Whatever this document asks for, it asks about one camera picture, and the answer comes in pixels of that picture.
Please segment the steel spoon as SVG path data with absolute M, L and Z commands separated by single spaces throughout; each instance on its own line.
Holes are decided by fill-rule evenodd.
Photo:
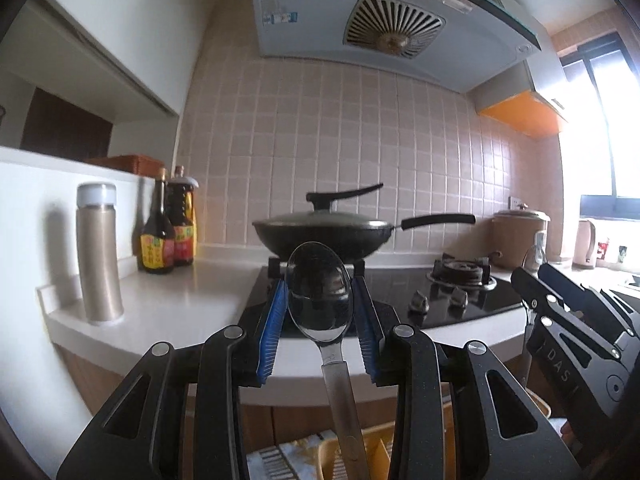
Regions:
M 313 341 L 349 479 L 367 479 L 367 462 L 343 339 L 352 324 L 352 289 L 342 260 L 325 244 L 306 242 L 294 249 L 285 271 L 288 312 L 298 330 Z

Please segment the beige rice cooker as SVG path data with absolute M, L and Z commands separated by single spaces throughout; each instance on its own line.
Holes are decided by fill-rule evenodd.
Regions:
M 548 214 L 525 206 L 496 212 L 491 219 L 491 248 L 498 252 L 495 265 L 537 271 L 547 257 L 549 222 Z

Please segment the pink electric kettle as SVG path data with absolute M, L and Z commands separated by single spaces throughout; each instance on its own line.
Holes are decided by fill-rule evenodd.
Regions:
M 580 219 L 578 222 L 573 263 L 584 269 L 596 267 L 597 228 L 591 219 Z

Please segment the yellow plastic utensil basket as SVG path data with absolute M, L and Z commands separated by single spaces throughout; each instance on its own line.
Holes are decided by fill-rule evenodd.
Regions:
M 448 382 L 440 384 L 442 390 L 442 412 L 444 413 L 445 437 L 445 479 L 455 479 L 458 474 L 456 463 L 456 423 L 449 394 Z M 386 479 L 390 472 L 390 460 L 394 448 L 395 416 L 397 398 L 357 404 L 359 421 L 363 424 L 362 437 L 366 449 L 371 479 Z M 316 453 L 318 479 L 347 479 L 346 466 L 337 437 L 323 441 Z

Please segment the black gas stove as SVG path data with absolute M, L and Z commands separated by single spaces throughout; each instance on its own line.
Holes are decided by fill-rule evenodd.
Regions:
M 520 296 L 495 274 L 489 257 L 443 254 L 425 268 L 376 268 L 359 261 L 346 269 L 363 277 L 376 306 L 393 307 L 401 322 L 440 340 L 494 338 L 493 332 L 506 332 L 522 318 Z

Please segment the steel thermos bottle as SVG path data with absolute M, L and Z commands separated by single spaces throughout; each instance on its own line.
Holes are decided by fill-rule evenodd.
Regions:
M 116 188 L 89 182 L 77 188 L 76 242 L 85 316 L 91 324 L 124 315 L 116 246 Z

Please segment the patterned blue table cloth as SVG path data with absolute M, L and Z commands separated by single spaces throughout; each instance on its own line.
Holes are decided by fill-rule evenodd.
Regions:
M 316 480 L 318 449 L 335 437 L 333 430 L 326 430 L 248 454 L 250 480 Z

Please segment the black wok with lid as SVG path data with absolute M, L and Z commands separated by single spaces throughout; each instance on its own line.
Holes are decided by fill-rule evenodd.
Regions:
M 318 242 L 331 248 L 344 263 L 354 263 L 373 255 L 386 244 L 394 232 L 409 231 L 440 224 L 476 223 L 472 214 L 426 214 L 405 218 L 397 224 L 372 219 L 363 214 L 334 211 L 339 200 L 368 195 L 380 190 L 381 183 L 341 192 L 309 192 L 306 201 L 312 209 L 280 214 L 253 222 L 254 230 L 273 255 L 284 261 L 301 244 Z

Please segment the dark soy sauce bottle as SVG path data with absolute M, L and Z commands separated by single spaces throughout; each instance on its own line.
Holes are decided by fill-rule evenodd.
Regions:
M 175 267 L 175 230 L 165 210 L 167 171 L 155 179 L 149 218 L 140 234 L 141 265 L 151 274 L 168 274 Z

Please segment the vinegar bottle yellow label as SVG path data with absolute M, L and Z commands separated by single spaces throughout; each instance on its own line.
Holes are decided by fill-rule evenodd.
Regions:
M 168 182 L 167 213 L 175 231 L 175 266 L 190 266 L 196 248 L 196 222 L 194 191 L 198 181 L 187 177 L 183 166 L 175 166 Z

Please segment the brown box on ledge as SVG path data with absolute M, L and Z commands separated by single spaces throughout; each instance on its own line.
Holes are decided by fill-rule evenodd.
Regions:
M 160 160 L 144 155 L 95 157 L 86 159 L 85 163 L 149 178 L 155 178 L 164 166 Z

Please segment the range hood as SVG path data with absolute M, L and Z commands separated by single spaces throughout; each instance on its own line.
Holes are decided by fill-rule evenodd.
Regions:
M 540 52 L 494 0 L 253 0 L 260 52 L 356 64 L 466 93 Z

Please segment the orange wall cabinet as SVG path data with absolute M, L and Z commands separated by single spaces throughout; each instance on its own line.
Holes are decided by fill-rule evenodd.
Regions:
M 530 90 L 481 107 L 478 114 L 502 122 L 534 139 L 557 136 L 566 125 L 564 118 L 551 105 Z

